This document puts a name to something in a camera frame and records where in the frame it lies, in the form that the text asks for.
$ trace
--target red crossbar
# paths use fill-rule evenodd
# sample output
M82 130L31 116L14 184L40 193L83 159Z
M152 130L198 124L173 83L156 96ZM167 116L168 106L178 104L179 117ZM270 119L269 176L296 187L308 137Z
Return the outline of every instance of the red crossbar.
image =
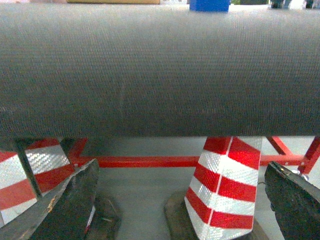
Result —
M271 161L284 166L302 165L304 173L308 173L319 158L319 137L312 142L305 156L293 154L278 136L269 136L267 139L280 155L262 155L261 166L267 166ZM75 167L92 159L97 159L101 168L195 167L199 160L199 156L81 156L87 141L87 138L77 140L68 154Z
M302 164L298 167L298 170L303 174L309 174L311 169L316 164L316 161L320 157L320 137L316 136L312 141L308 151L306 151L305 158L306 164Z

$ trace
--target black metal post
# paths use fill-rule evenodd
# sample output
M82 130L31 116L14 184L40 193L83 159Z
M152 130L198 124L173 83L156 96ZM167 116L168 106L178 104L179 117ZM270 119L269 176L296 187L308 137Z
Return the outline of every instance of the black metal post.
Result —
M32 190L36 196L36 199L39 200L42 198L42 193L39 188L36 177L32 171L32 168L30 166L28 157L27 157L25 149L23 147L24 145L22 144L21 140L19 140L19 139L14 140L13 144L14 144L15 151L19 157L22 168L25 172L26 178L29 180L29 182L31 184L31 187L32 187Z

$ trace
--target traffic cone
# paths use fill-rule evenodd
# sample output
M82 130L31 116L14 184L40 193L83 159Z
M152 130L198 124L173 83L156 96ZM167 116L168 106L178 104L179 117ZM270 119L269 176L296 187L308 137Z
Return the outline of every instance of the traffic cone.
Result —
M208 137L184 198L200 240L252 231L262 137Z

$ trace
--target red stripe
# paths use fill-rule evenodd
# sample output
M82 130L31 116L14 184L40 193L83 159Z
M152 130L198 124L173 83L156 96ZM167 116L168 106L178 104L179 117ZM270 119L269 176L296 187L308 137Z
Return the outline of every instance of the red stripe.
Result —
M207 137L203 149L216 154L225 155L230 140L231 137Z
M5 151L5 152L0 152L0 163L4 162L5 160L13 157L14 155L16 155L17 153L13 152L13 151Z
M56 145L60 145L58 139L56 139L56 138L46 138L46 139L34 142L27 149L28 150L39 149L39 148L52 147L52 146L56 146Z
M12 208L35 197L29 181L27 179L22 180L0 189L0 210Z
M254 216L236 215L215 211L210 226L223 229L252 229Z
M228 157L250 168L259 169L260 151L234 137Z
M73 172L74 168L71 164L55 168L50 171L42 172L35 175L35 178L39 184L41 192L45 193L54 189Z
M254 203L256 201L256 191L257 188L255 186L234 181L223 176L218 194L220 196Z
M193 175L211 192L216 192L220 177L218 173L210 171L209 169L198 163Z
M185 196L201 220L208 223L212 209L208 208L190 187Z

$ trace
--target red and white striped traffic cone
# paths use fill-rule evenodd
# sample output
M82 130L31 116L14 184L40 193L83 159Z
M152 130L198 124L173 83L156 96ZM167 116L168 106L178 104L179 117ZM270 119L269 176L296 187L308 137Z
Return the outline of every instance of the red and white striped traffic cone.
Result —
M43 194L74 172L56 139L37 141L25 153ZM0 212L7 224L37 199L15 152L0 152L0 178Z
M185 196L200 240L252 231L262 137L208 137Z

